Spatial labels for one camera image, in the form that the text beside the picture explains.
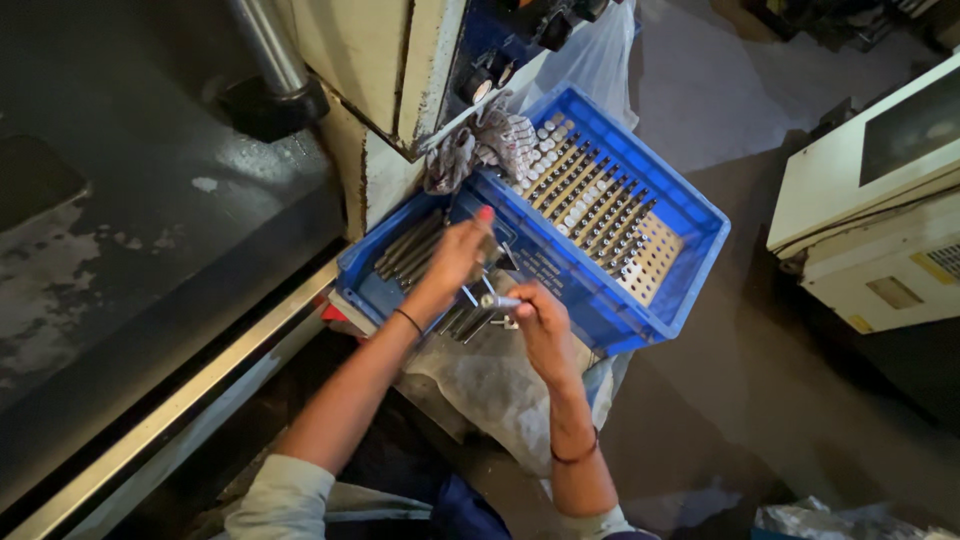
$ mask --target concrete floor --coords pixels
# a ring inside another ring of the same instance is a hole
[[[780,43],[734,0],[641,4],[636,133],[730,217],[732,233],[680,337],[635,355],[602,431],[628,518],[664,538],[745,538],[759,504],[815,495],[838,508],[887,502],[918,525],[960,529],[960,439],[837,375],[777,302],[762,250],[791,131],[936,57],[900,34],[866,55],[806,35]],[[508,456],[457,454],[515,538],[564,537]]]

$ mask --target metal cylinder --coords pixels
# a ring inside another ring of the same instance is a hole
[[[483,309],[513,309],[520,304],[523,304],[522,300],[517,298],[509,298],[506,296],[485,294],[480,297],[480,307]]]
[[[293,97],[309,82],[300,52],[287,36],[273,0],[229,0],[240,31],[251,47],[267,87]]]

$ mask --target machine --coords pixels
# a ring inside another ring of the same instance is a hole
[[[344,236],[606,5],[6,5],[0,535],[108,535],[321,331]]]
[[[767,249],[860,333],[960,315],[960,56],[790,158]]]

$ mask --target yellow warning sticker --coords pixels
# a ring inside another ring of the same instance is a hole
[[[860,333],[870,333],[874,331],[874,327],[870,326],[870,323],[859,315],[851,315],[847,318],[847,322]]]
[[[923,270],[926,270],[931,276],[936,278],[936,280],[944,285],[953,285],[956,283],[956,279],[948,272],[944,270],[944,267],[937,264],[935,260],[930,258],[926,253],[915,253],[910,256],[910,260],[916,262],[920,265]]]

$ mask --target metal pin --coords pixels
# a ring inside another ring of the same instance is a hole
[[[485,294],[480,297],[480,307],[483,309],[513,309],[520,304],[523,304],[522,300],[506,296]]]

